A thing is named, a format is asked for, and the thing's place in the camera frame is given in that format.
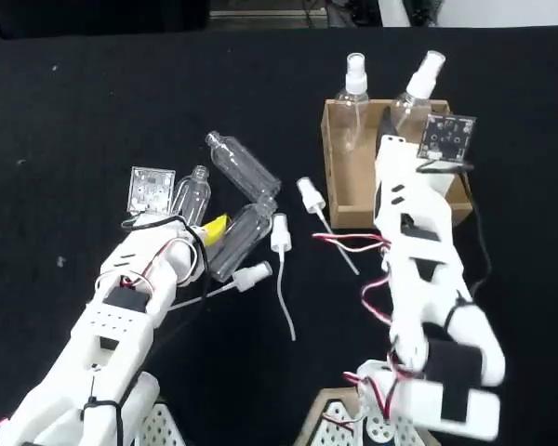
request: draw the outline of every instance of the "spray nozzle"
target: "spray nozzle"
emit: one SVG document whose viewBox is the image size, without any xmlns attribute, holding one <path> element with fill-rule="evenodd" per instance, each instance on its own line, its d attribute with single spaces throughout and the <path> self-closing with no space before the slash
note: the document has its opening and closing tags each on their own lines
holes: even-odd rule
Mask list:
<svg viewBox="0 0 558 446">
<path fill-rule="evenodd" d="M 351 53 L 347 57 L 345 89 L 352 95 L 361 95 L 368 89 L 365 75 L 365 57 L 362 53 Z"/>
</svg>

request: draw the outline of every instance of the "yellow object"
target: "yellow object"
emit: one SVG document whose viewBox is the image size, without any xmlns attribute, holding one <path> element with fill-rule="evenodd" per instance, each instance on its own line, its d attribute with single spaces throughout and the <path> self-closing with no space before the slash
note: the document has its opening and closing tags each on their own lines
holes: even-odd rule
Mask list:
<svg viewBox="0 0 558 446">
<path fill-rule="evenodd" d="M 205 246 L 215 244 L 221 237 L 223 237 L 229 221 L 229 217 L 226 214 L 223 214 L 222 216 L 215 218 L 213 221 L 209 221 L 202 227 L 206 231 Z"/>
</svg>

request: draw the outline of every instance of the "empty bottle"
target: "empty bottle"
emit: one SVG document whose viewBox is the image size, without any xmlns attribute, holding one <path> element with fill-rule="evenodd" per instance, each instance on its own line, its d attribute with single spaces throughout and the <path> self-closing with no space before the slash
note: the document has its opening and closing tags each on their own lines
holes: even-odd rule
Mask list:
<svg viewBox="0 0 558 446">
<path fill-rule="evenodd" d="M 209 262 L 211 275 L 218 282 L 226 282 L 246 256 L 271 230 L 272 214 L 277 203 L 264 196 L 258 203 L 244 206 L 221 240 L 221 246 Z"/>
<path fill-rule="evenodd" d="M 246 147 L 234 137 L 223 137 L 213 131 L 206 136 L 213 163 L 252 203 L 261 197 L 274 197 L 281 181 L 274 177 Z"/>
<path fill-rule="evenodd" d="M 347 57 L 345 88 L 337 95 L 333 109 L 333 121 L 339 131 L 334 145 L 337 151 L 346 153 L 359 146 L 369 104 L 367 87 L 365 57 L 361 53 L 351 53 Z"/>
<path fill-rule="evenodd" d="M 428 51 L 407 84 L 405 93 L 391 104 L 392 125 L 397 135 L 407 142 L 418 144 L 421 141 L 426 119 L 432 112 L 430 96 L 445 60 L 439 52 Z"/>
<path fill-rule="evenodd" d="M 205 216 L 206 206 L 211 198 L 207 178 L 208 169 L 197 165 L 193 173 L 183 178 L 176 187 L 172 214 L 183 216 L 189 226 L 200 226 Z"/>
</svg>

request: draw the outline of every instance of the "black strap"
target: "black strap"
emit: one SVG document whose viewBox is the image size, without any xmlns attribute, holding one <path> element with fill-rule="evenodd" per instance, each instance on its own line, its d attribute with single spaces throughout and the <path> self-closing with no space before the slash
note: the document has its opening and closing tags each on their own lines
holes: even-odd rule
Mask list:
<svg viewBox="0 0 558 446">
<path fill-rule="evenodd" d="M 451 308 L 450 311 L 448 311 L 448 314 L 446 315 L 445 325 L 443 325 L 443 328 L 445 329 L 446 332 L 448 332 L 448 326 L 450 325 L 450 322 L 453 319 L 455 311 L 457 311 L 458 308 L 467 307 L 469 305 L 475 305 L 475 303 L 470 302 L 469 300 L 465 300 L 463 297 L 461 297 L 461 294 L 458 294 L 457 301 L 455 302 L 455 306 Z"/>
<path fill-rule="evenodd" d="M 115 409 L 115 429 L 116 429 L 116 445 L 124 446 L 124 425 L 122 423 L 122 407 L 117 401 L 101 400 L 97 401 L 95 397 L 90 397 L 83 406 L 81 411 L 81 421 L 85 419 L 85 409 L 92 409 L 94 407 L 112 406 Z"/>
</svg>

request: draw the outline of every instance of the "black cable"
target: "black cable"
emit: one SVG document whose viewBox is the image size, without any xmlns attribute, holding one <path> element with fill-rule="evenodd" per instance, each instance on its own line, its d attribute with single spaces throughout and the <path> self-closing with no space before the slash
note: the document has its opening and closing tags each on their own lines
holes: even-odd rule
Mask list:
<svg viewBox="0 0 558 446">
<path fill-rule="evenodd" d="M 429 160 L 426 163 L 419 165 L 416 168 L 416 172 L 419 174 L 455 174 L 461 175 L 465 172 L 471 172 L 473 170 L 473 165 L 469 163 L 456 164 L 452 167 L 447 167 L 444 169 L 427 168 L 429 165 L 436 163 L 438 160 Z"/>
<path fill-rule="evenodd" d="M 176 220 L 183 222 L 185 229 L 193 236 L 194 241 L 196 242 L 196 245 L 198 246 L 199 254 L 200 254 L 200 256 L 203 260 L 203 266 L 204 266 L 203 288 L 202 288 L 202 291 L 201 291 L 201 301 L 200 301 L 200 304 L 198 306 L 198 310 L 195 311 L 190 318 L 186 319 L 183 323 L 179 324 L 171 332 L 166 334 L 156 345 L 153 346 L 153 348 L 149 351 L 149 354 L 147 355 L 147 358 L 144 361 L 145 364 L 148 361 L 152 360 L 153 357 L 157 353 L 159 353 L 162 346 L 164 346 L 174 336 L 176 336 L 179 332 L 181 332 L 184 328 L 186 328 L 190 323 L 192 323 L 200 314 L 202 314 L 202 312 L 205 308 L 206 300 L 207 300 L 206 295 L 208 294 L 208 290 L 209 290 L 209 287 L 210 287 L 210 284 L 211 284 L 211 271 L 210 271 L 210 267 L 209 267 L 209 264 L 208 264 L 208 257 L 206 255 L 205 244 L 203 243 L 201 238 L 198 236 L 198 234 L 196 234 L 196 232 L 190 226 L 188 226 L 186 224 L 186 220 L 184 220 L 184 218 L 182 216 L 171 216 L 169 218 L 166 218 L 165 220 L 168 220 L 166 223 L 169 223 L 171 221 L 176 221 Z M 147 228 L 145 228 L 146 226 L 148 226 L 148 225 L 140 225 L 139 229 L 140 230 L 147 229 Z"/>
<path fill-rule="evenodd" d="M 112 406 L 115 409 L 115 436 L 116 446 L 124 446 L 124 423 L 122 421 L 122 406 L 117 401 L 112 400 L 97 400 L 95 397 L 90 397 L 81 410 L 81 421 L 85 420 L 85 410 L 94 407 Z"/>
<path fill-rule="evenodd" d="M 137 221 L 137 218 L 139 218 L 139 216 L 136 216 L 134 218 L 130 218 L 129 220 L 124 220 L 122 223 L 120 223 L 120 228 L 122 228 L 123 230 L 125 230 L 126 232 L 133 232 L 135 230 L 149 230 L 151 228 L 158 228 L 160 226 L 164 226 L 167 223 L 171 223 L 172 221 L 181 221 L 185 224 L 186 228 L 188 228 L 188 225 L 186 225 L 186 221 L 184 220 L 183 216 L 169 216 L 167 218 L 163 218 L 161 220 L 157 220 L 157 221 L 153 221 L 151 223 L 145 223 L 144 225 L 134 225 L 133 223 L 135 221 Z"/>
<path fill-rule="evenodd" d="M 166 334 L 163 337 L 163 339 L 161 339 L 157 343 L 157 345 L 153 346 L 153 348 L 149 351 L 149 354 L 147 355 L 147 358 L 145 358 L 144 364 L 146 364 L 147 361 L 151 360 L 155 356 L 155 354 L 159 352 L 160 348 L 164 344 L 169 342 L 175 335 L 177 335 L 181 330 L 186 328 L 191 322 L 194 321 L 194 319 L 196 319 L 197 316 L 199 316 L 203 312 L 203 309 L 204 309 L 205 303 L 206 303 L 205 302 L 206 301 L 206 295 L 208 294 L 208 289 L 209 289 L 210 284 L 211 284 L 211 271 L 210 271 L 210 267 L 209 267 L 209 264 L 208 264 L 208 257 L 206 255 L 205 244 L 203 243 L 201 238 L 198 236 L 198 234 L 186 223 L 186 220 L 184 219 L 183 216 L 169 216 L 167 218 L 163 218 L 161 220 L 154 221 L 152 223 L 146 223 L 144 225 L 138 225 L 138 226 L 134 225 L 133 226 L 132 223 L 134 223 L 137 218 L 132 218 L 132 219 L 123 221 L 120 225 L 121 228 L 123 230 L 125 230 L 126 232 L 132 232 L 132 231 L 135 231 L 135 230 L 149 230 L 149 229 L 152 229 L 152 228 L 158 228 L 160 226 L 164 226 L 167 223 L 171 223 L 173 221 L 182 222 L 184 224 L 184 228 L 194 238 L 194 242 L 196 243 L 196 245 L 198 247 L 198 252 L 200 254 L 200 257 L 203 260 L 203 267 L 204 267 L 204 270 L 203 270 L 203 276 L 204 276 L 203 277 L 203 289 L 202 289 L 202 292 L 201 292 L 201 302 L 199 304 L 198 310 L 193 313 L 191 318 L 185 320 L 183 323 L 178 325 L 174 330 L 172 330 L 171 332 Z"/>
<path fill-rule="evenodd" d="M 487 246 L 485 245 L 485 237 L 484 237 L 484 227 L 482 225 L 482 215 L 480 214 L 480 209 L 477 206 L 477 203 L 473 199 L 472 189 L 469 186 L 469 178 L 467 173 L 463 173 L 460 175 L 461 184 L 463 185 L 463 189 L 465 190 L 465 195 L 469 200 L 469 203 L 472 205 L 473 213 L 475 214 L 475 223 L 477 225 L 477 240 L 480 244 L 480 249 L 482 250 L 482 255 L 484 256 L 485 261 L 485 274 L 482 279 L 477 281 L 472 285 L 469 289 L 470 294 L 473 298 L 475 298 L 475 294 L 477 293 L 477 289 L 484 284 L 485 281 L 489 279 L 492 275 L 492 259 L 490 258 L 490 254 L 487 252 Z"/>
<path fill-rule="evenodd" d="M 459 166 L 451 167 L 449 169 L 430 169 L 426 168 L 426 166 L 434 164 L 434 160 L 429 160 L 425 164 L 420 165 L 416 172 L 420 174 L 457 174 L 461 180 L 461 184 L 463 185 L 463 189 L 465 190 L 465 195 L 469 200 L 470 205 L 473 208 L 473 213 L 475 214 L 475 222 L 477 224 L 477 240 L 480 244 L 480 249 L 482 250 L 482 256 L 484 256 L 485 262 L 485 274 L 482 279 L 477 281 L 472 285 L 469 289 L 470 294 L 472 297 L 475 297 L 477 293 L 477 289 L 484 284 L 485 281 L 489 279 L 492 275 L 492 259 L 490 258 L 490 254 L 487 252 L 487 246 L 485 245 L 485 237 L 484 237 L 484 226 L 482 224 L 482 215 L 480 214 L 480 209 L 477 206 L 477 203 L 473 199 L 472 189 L 469 186 L 469 178 L 467 176 L 467 172 L 473 170 L 473 166 L 468 163 L 460 164 Z"/>
<path fill-rule="evenodd" d="M 306 2 L 312 1 L 310 7 L 306 7 Z M 314 22 L 312 21 L 312 17 L 310 17 L 310 11 L 314 9 L 316 4 L 319 0 L 301 0 L 301 8 L 304 10 L 304 14 L 306 15 L 305 21 L 308 28 L 316 28 L 314 26 Z"/>
</svg>

